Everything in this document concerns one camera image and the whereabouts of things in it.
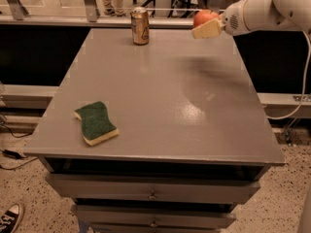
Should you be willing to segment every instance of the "terrazzo floor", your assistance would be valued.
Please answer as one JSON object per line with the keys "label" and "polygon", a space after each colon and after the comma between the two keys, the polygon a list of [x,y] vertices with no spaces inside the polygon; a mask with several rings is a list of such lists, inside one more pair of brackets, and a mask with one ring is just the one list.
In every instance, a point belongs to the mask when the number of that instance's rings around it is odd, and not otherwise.
{"label": "terrazzo floor", "polygon": [[[235,208],[237,220],[223,233],[295,233],[306,191],[311,184],[311,137],[307,128],[293,130],[292,147],[276,133],[286,165],[271,168],[260,180],[261,189],[245,204]],[[0,133],[0,150],[23,151],[30,137],[16,139]],[[0,154],[0,165],[14,168],[26,161]],[[61,198],[45,181],[48,173],[39,160],[16,170],[0,170],[0,213],[14,202],[24,205],[17,233],[77,233],[78,221],[70,212],[73,202]]]}

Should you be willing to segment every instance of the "shoe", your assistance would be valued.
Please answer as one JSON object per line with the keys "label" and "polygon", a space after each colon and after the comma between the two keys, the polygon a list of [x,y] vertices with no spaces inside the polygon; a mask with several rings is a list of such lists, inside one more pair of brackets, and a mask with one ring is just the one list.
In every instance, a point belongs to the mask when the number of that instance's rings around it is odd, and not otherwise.
{"label": "shoe", "polygon": [[117,17],[126,17],[126,13],[117,14]]}
{"label": "shoe", "polygon": [[14,204],[0,217],[0,233],[13,233],[16,231],[23,216],[23,208],[20,204]]}
{"label": "shoe", "polygon": [[106,15],[106,16],[114,16],[115,14],[116,14],[116,12],[115,12],[115,10],[114,9],[106,9],[105,11],[104,11],[104,14]]}

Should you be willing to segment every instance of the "white robotic arm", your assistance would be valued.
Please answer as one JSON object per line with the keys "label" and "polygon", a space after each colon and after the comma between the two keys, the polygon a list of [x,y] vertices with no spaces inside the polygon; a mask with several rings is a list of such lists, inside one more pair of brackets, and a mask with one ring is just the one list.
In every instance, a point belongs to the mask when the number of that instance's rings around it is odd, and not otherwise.
{"label": "white robotic arm", "polygon": [[310,34],[311,0],[241,0],[230,5],[221,19],[194,28],[193,37],[209,38],[222,30],[233,36],[258,30],[303,30]]}

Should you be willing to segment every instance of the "drawer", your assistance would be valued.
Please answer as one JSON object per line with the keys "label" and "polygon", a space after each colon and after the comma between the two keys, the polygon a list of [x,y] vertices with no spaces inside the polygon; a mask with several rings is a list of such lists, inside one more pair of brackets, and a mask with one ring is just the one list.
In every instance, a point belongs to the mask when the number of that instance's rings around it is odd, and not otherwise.
{"label": "drawer", "polygon": [[102,233],[221,233],[217,229],[191,229],[191,228],[152,228],[152,227],[139,227],[129,225],[109,225],[94,223],[90,225],[96,232]]}
{"label": "drawer", "polygon": [[246,181],[105,177],[49,174],[47,182],[62,197],[244,204],[259,189]]}
{"label": "drawer", "polygon": [[75,205],[72,212],[79,220],[90,224],[123,224],[138,225],[152,228],[193,228],[215,229],[227,228],[235,221],[233,214],[210,213],[183,209],[182,211],[169,208],[139,208],[116,206]]}

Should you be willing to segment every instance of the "soda can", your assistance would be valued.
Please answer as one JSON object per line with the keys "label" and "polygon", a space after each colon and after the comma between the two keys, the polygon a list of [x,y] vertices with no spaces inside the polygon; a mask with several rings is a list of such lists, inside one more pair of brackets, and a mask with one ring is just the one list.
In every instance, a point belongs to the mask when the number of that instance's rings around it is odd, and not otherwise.
{"label": "soda can", "polygon": [[146,8],[135,8],[130,17],[134,44],[146,45],[149,42],[149,14]]}

